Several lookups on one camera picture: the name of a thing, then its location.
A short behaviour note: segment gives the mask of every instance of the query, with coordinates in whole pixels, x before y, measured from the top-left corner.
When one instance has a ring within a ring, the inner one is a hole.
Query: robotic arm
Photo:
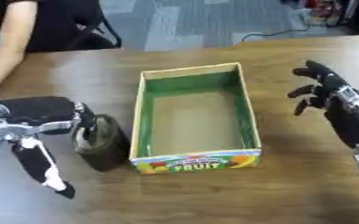
[[[66,134],[74,126],[83,128],[83,141],[94,143],[96,116],[83,103],[54,96],[0,101],[0,143],[11,144],[13,154],[33,179],[69,199],[75,190],[60,177],[55,159],[39,140],[39,133]]]
[[[352,88],[337,73],[314,61],[307,61],[306,68],[296,68],[293,73],[315,79],[319,85],[300,87],[288,94],[289,98],[313,95],[303,99],[295,109],[299,116],[307,107],[325,109],[338,137],[351,149],[359,167],[359,91]]]

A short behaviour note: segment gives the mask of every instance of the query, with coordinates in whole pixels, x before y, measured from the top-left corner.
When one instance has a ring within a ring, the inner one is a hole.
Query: black office chair
[[[86,40],[89,35],[94,34],[93,31],[98,31],[103,34],[103,31],[100,28],[101,24],[104,24],[108,29],[109,33],[116,38],[116,44],[112,45],[110,48],[121,48],[123,41],[118,33],[110,25],[107,18],[104,16],[102,7],[99,3],[99,0],[67,0],[69,3],[69,8],[72,11],[74,22],[78,25],[84,26],[81,30],[81,33],[78,35],[75,40],[73,40],[66,50],[77,49],[77,45]],[[102,40],[108,41],[104,37],[100,36]]]

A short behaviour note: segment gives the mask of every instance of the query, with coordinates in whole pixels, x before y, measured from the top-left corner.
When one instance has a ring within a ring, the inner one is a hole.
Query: cardboard box
[[[142,173],[252,167],[260,154],[239,63],[142,72],[130,149]]]

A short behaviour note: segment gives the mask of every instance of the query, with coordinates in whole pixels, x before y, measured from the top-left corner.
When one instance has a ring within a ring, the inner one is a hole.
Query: wooden table
[[[292,115],[286,93],[310,82],[291,69],[312,59],[359,88],[359,37],[287,39],[181,52],[125,50],[35,54],[0,98],[64,95],[114,116],[129,136],[142,70],[242,63],[264,146],[254,169],[141,176],[128,165],[90,169],[69,138],[49,137],[77,196],[38,186],[0,150],[0,223],[359,223],[359,172],[322,113]]]

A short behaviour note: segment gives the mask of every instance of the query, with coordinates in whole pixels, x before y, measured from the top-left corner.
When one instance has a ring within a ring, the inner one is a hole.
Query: dark cylindrical object
[[[73,134],[74,148],[92,168],[105,172],[128,159],[130,143],[114,118],[97,115],[96,123],[95,142],[86,141],[83,138],[85,129],[77,127]]]

